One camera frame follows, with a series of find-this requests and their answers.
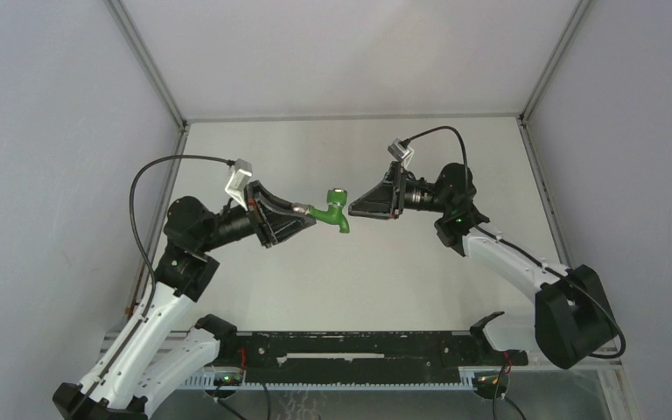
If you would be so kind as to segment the silver metal elbow fitting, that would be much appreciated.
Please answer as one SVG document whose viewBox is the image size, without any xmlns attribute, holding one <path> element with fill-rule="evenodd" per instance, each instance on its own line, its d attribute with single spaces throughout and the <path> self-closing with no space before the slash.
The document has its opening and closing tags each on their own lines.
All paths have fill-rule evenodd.
<svg viewBox="0 0 672 420">
<path fill-rule="evenodd" d="M 291 211 L 296 214 L 302 214 L 303 216 L 312 216 L 312 206 L 304 203 L 292 203 Z"/>
</svg>

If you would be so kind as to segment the green water faucet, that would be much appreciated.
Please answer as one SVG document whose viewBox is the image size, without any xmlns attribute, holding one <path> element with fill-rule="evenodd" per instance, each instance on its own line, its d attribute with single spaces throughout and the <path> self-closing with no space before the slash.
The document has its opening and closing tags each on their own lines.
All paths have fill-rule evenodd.
<svg viewBox="0 0 672 420">
<path fill-rule="evenodd" d="M 319 210 L 312 205 L 308 206 L 308 214 L 325 224 L 337 226 L 341 234 L 349 234 L 350 226 L 344 214 L 344 206 L 347 203 L 347 191 L 333 188 L 326 193 L 326 210 Z"/>
</svg>

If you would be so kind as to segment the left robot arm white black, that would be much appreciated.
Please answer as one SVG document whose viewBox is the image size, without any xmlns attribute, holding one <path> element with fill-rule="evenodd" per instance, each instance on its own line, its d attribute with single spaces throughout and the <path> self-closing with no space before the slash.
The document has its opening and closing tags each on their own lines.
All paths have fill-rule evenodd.
<svg viewBox="0 0 672 420">
<path fill-rule="evenodd" d="M 64 382 L 52 400 L 65 419 L 149 419 L 193 372 L 226 365 L 239 351 L 234 325 L 206 316 L 161 359 L 158 349 L 175 323 L 199 301 L 220 267 L 208 253 L 254 235 L 265 248 L 316 224 L 309 206 L 280 199 L 254 181 L 243 202 L 209 211 L 198 199 L 168 209 L 167 244 L 140 307 L 79 383 Z"/>
</svg>

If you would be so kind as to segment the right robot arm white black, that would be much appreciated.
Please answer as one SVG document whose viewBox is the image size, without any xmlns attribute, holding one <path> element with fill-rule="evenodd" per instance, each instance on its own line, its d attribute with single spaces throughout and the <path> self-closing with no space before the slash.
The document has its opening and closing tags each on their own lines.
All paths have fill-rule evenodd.
<svg viewBox="0 0 672 420">
<path fill-rule="evenodd" d="M 472 326 L 476 361 L 495 363 L 505 351 L 539 351 L 563 369 L 587 357 L 604 359 L 600 348 L 621 330 L 598 273 L 584 264 L 572 269 L 547 262 L 513 243 L 473 204 L 476 192 L 463 164 L 447 164 L 428 182 L 393 162 L 348 212 L 380 220 L 396 220 L 406 210 L 439 213 L 434 228 L 445 247 L 490 269 L 531 302 L 530 315 L 498 311 Z"/>
</svg>

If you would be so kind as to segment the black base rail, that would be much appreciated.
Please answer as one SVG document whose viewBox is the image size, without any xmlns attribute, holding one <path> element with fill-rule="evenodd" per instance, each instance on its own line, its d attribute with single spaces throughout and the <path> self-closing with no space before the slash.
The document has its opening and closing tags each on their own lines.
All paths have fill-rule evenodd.
<svg viewBox="0 0 672 420">
<path fill-rule="evenodd" d="M 461 368 L 526 366 L 527 353 L 491 348 L 480 329 L 386 332 L 228 332 L 212 368 L 273 382 L 438 383 Z"/>
</svg>

